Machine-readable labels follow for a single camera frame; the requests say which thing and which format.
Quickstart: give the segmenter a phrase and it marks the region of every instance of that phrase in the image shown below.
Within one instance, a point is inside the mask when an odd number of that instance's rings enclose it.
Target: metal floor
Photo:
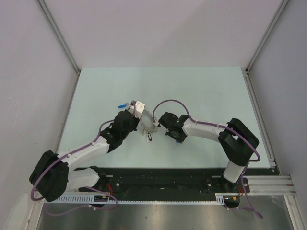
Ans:
[[[120,205],[110,211],[81,208],[65,216],[51,217],[44,211],[38,230],[292,230],[283,196],[253,196],[251,200],[264,216],[250,211],[230,210],[215,205]],[[45,204],[59,213],[73,204]],[[247,206],[245,198],[241,206]]]

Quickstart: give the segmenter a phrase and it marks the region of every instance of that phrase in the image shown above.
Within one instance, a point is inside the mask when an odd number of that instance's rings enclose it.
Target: small blue object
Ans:
[[[125,104],[122,104],[122,105],[118,106],[119,109],[122,109],[122,108],[125,108],[125,107],[126,107]]]

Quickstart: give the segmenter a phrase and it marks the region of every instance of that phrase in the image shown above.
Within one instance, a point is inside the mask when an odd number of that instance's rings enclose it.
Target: purple cable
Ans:
[[[259,155],[259,153],[256,151],[256,149],[255,149],[255,148],[254,148],[254,147],[253,147],[253,146],[252,146],[242,135],[240,135],[239,133],[237,133],[236,131],[234,131],[232,128],[229,128],[229,127],[227,127],[227,126],[218,125],[218,124],[215,124],[215,123],[205,122],[205,121],[196,121],[195,119],[192,118],[191,114],[189,113],[188,108],[187,108],[181,101],[178,101],[178,100],[175,100],[175,99],[168,99],[168,100],[165,100],[165,101],[160,102],[160,103],[154,108],[154,110],[153,110],[153,119],[154,119],[154,113],[155,113],[156,109],[157,109],[161,104],[163,104],[163,103],[165,103],[165,102],[177,102],[177,103],[181,104],[181,105],[184,107],[184,109],[186,110],[189,119],[190,119],[192,122],[196,123],[196,124],[203,124],[203,125],[209,125],[209,126],[214,126],[214,127],[221,127],[221,128],[226,129],[226,130],[229,130],[230,132],[232,132],[233,134],[235,134],[236,136],[238,136],[241,140],[243,140],[243,141],[250,147],[250,149],[253,150],[253,152],[257,155],[257,159],[255,159],[255,160],[249,160],[249,162],[251,162],[251,161],[253,161],[253,162],[258,162],[258,161],[260,161],[260,155]],[[241,176],[240,176],[240,180],[241,180],[242,185],[244,184],[244,182],[243,182],[243,174],[245,173],[245,171],[246,171],[246,169],[247,169],[247,167],[248,167],[249,162],[248,162],[247,165],[245,166],[245,168],[244,168],[244,170],[243,170],[243,172],[242,172],[242,174],[241,174]],[[254,211],[254,212],[256,213],[256,215],[257,215],[260,219],[263,219],[263,216],[262,216],[259,212],[257,212],[256,209],[255,209],[255,207],[253,206],[253,204],[252,204],[252,202],[251,202],[251,200],[250,200],[250,198],[249,198],[249,196],[248,196],[248,194],[247,194],[247,192],[246,192],[245,187],[244,187],[244,186],[242,186],[242,187],[243,187],[243,191],[244,191],[244,193],[245,193],[246,199],[248,200],[248,203],[249,203],[250,207],[238,207],[238,208],[233,208],[233,209],[246,209],[246,210],[252,210],[252,211]]]
[[[91,190],[93,190],[93,191],[95,191],[95,192],[98,192],[98,193],[102,193],[102,194],[104,194],[104,195],[106,195],[106,196],[111,197],[113,200],[115,200],[115,204],[114,204],[113,206],[111,206],[111,207],[95,207],[95,206],[94,206],[94,210],[96,210],[96,209],[99,209],[99,210],[111,210],[111,209],[114,209],[114,208],[117,207],[118,201],[117,201],[117,199],[116,199],[114,196],[112,196],[111,194],[102,192],[102,191],[100,191],[100,190],[97,190],[97,189],[91,188],[91,187],[86,187],[86,188],[91,189]],[[72,208],[72,209],[70,209],[70,210],[68,210],[68,211],[66,211],[66,212],[62,212],[62,213],[51,213],[51,212],[49,212],[49,211],[47,210],[47,207],[45,206],[45,212],[46,212],[48,215],[50,215],[50,216],[59,217],[59,216],[66,215],[66,214],[68,214],[68,213],[70,213],[70,212],[73,212],[73,211],[75,211],[75,210],[77,210],[77,209],[80,209],[80,208],[82,208],[82,207],[93,207],[93,206],[92,206],[92,205],[80,205],[80,206],[74,207],[74,208]]]
[[[97,136],[95,137],[95,139],[93,140],[93,142],[96,142],[96,141],[98,140],[98,138],[99,138],[99,136],[100,136],[100,132],[101,132],[102,126],[104,126],[105,124],[110,123],[110,122],[112,122],[112,121],[114,121],[114,120],[109,120],[109,121],[106,121],[106,122],[104,122],[104,123],[101,124],[101,126],[99,127],[98,134],[97,134]],[[83,150],[83,149],[85,149],[85,148],[87,148],[87,147],[89,147],[89,146],[91,146],[91,145],[92,145],[92,142],[91,142],[91,143],[88,143],[88,144],[86,144],[86,145],[84,145],[84,146],[82,146],[82,147],[80,147],[80,148],[78,148],[78,149],[75,149],[75,150],[71,151],[70,154],[72,155],[72,154],[74,154],[74,153],[76,153],[76,152],[78,152],[78,151],[81,151],[81,150]],[[42,174],[38,177],[38,179],[37,179],[36,182],[34,183],[33,188],[32,188],[32,190],[31,190],[31,200],[33,200],[33,201],[39,201],[39,200],[44,199],[43,197],[40,197],[40,198],[35,198],[35,197],[34,197],[34,192],[35,192],[35,190],[36,190],[37,185],[39,184],[39,182],[42,180],[42,178],[46,175],[46,173],[47,173],[53,166],[55,166],[57,163],[59,163],[61,160],[63,160],[63,159],[66,158],[66,157],[68,157],[68,153],[65,154],[65,155],[63,155],[63,156],[61,156],[60,158],[58,158],[55,162],[53,162],[52,164],[50,164],[50,165],[42,172]]]

